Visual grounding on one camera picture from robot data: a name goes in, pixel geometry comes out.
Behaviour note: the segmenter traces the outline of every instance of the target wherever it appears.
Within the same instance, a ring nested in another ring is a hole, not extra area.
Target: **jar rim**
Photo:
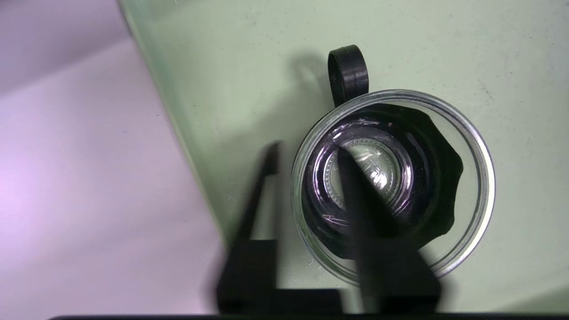
[[[464,138],[476,165],[478,196],[472,219],[457,244],[445,256],[431,264],[431,269],[437,277],[445,276],[470,255],[482,238],[494,207],[496,179],[488,148],[474,125],[454,106],[432,95],[406,89],[376,91],[345,102],[322,117],[312,127],[302,142],[292,167],[291,204],[296,226],[304,244],[313,257],[327,271],[351,284],[357,284],[355,272],[330,257],[330,253],[319,245],[318,239],[312,234],[304,220],[301,196],[303,173],[308,165],[310,154],[317,143],[335,123],[367,106],[379,103],[388,104],[390,102],[407,102],[422,106],[445,118]]]

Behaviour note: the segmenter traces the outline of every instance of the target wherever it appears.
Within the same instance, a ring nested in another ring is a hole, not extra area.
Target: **white surface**
[[[0,319],[209,310],[220,240],[116,3],[0,30]]]

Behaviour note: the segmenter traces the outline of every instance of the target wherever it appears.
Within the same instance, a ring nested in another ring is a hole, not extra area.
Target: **light green surface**
[[[284,140],[287,174],[303,136],[332,108],[328,51],[357,44],[371,91],[414,89],[450,102],[494,159],[493,219],[445,278],[453,290],[443,308],[497,310],[569,288],[566,1],[122,4],[224,233],[262,146]],[[342,286],[304,249],[292,218],[283,245],[282,286]]]

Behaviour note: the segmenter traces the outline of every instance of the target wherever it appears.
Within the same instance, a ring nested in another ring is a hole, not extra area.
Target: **black loop handle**
[[[369,92],[368,68],[355,44],[330,51],[328,77],[335,106]]]

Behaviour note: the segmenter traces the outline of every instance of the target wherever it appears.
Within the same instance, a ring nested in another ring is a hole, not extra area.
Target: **black strap loop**
[[[355,44],[330,51],[328,77],[335,106],[369,92],[368,68]]]

